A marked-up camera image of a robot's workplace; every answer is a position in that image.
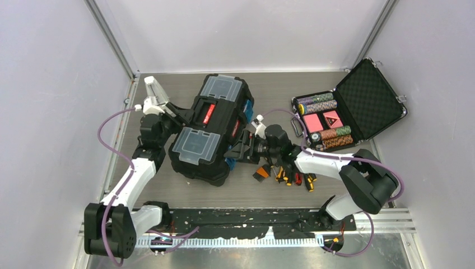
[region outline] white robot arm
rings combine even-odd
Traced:
[[[257,116],[252,123],[256,133],[244,133],[240,142],[225,157],[245,163],[258,163],[260,157],[264,157],[270,165],[290,169],[286,171],[287,175],[319,174],[341,180],[348,193],[331,197],[318,213],[319,221],[327,229],[360,211],[379,213],[399,185],[391,172],[371,164],[379,160],[368,150],[359,150],[355,154],[333,154],[304,149],[292,144],[279,125],[266,127],[262,120],[261,115]]]
[[[131,210],[148,181],[157,173],[165,158],[165,143],[181,130],[188,120],[188,111],[169,102],[169,98],[154,77],[145,78],[148,97],[143,106],[141,135],[132,156],[132,165],[115,188],[100,203],[90,203],[84,211],[85,252],[128,258],[136,244],[137,236],[161,223],[169,223],[169,208],[163,202],[147,202],[135,214]],[[106,206],[110,207],[105,216]],[[106,234],[101,232],[106,218]],[[108,246],[104,244],[104,235]]]

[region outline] white wall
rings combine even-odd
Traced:
[[[409,99],[408,116],[376,143],[406,181],[399,203],[430,268],[473,267],[474,25],[473,1],[399,1],[369,53]]]
[[[0,76],[0,268],[71,268],[128,78],[77,0],[1,1]]]
[[[142,73],[350,67],[385,3],[97,1]]]

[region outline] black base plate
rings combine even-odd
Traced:
[[[314,208],[277,209],[242,208],[171,209],[175,232],[184,234],[199,226],[192,238],[262,238],[271,226],[275,239],[314,238],[311,232],[326,231],[316,222]],[[355,219],[348,216],[342,220],[346,231],[355,231]],[[340,231],[340,226],[332,231]]]

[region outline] toolbox lid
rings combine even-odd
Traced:
[[[236,80],[235,77],[231,76],[209,76],[200,96],[225,99],[234,102],[236,101],[236,97],[242,84],[241,81]]]
[[[180,161],[198,165],[200,159],[211,161],[219,140],[219,134],[184,127],[172,151],[179,154]]]

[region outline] floor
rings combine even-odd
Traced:
[[[170,100],[178,106],[188,108],[202,86],[206,74],[142,74],[135,104],[140,104],[146,97],[143,79],[153,75],[170,96]],[[234,73],[249,84],[254,96],[254,115],[263,114],[274,108],[290,108],[293,96],[311,94],[333,89],[344,72],[299,72],[299,73]],[[132,113],[125,132],[122,152],[132,156],[137,146],[139,120],[142,113]],[[280,124],[295,143],[300,143],[290,125],[290,116],[275,112],[264,119],[264,123]],[[167,148],[174,136],[168,141]],[[368,142],[357,148],[347,149],[341,153],[356,152],[359,148],[371,150]],[[128,165],[122,159],[117,163],[112,184],[115,185]],[[146,201],[162,201],[169,203],[171,208],[181,207],[320,207],[330,196],[344,193],[342,182],[332,178],[318,177],[315,191],[309,193],[305,187],[278,184],[268,178],[259,183],[252,177],[258,166],[237,164],[221,187],[214,187],[196,179],[187,179],[175,173],[168,157],[165,159],[157,175],[145,186],[135,207],[141,207]]]

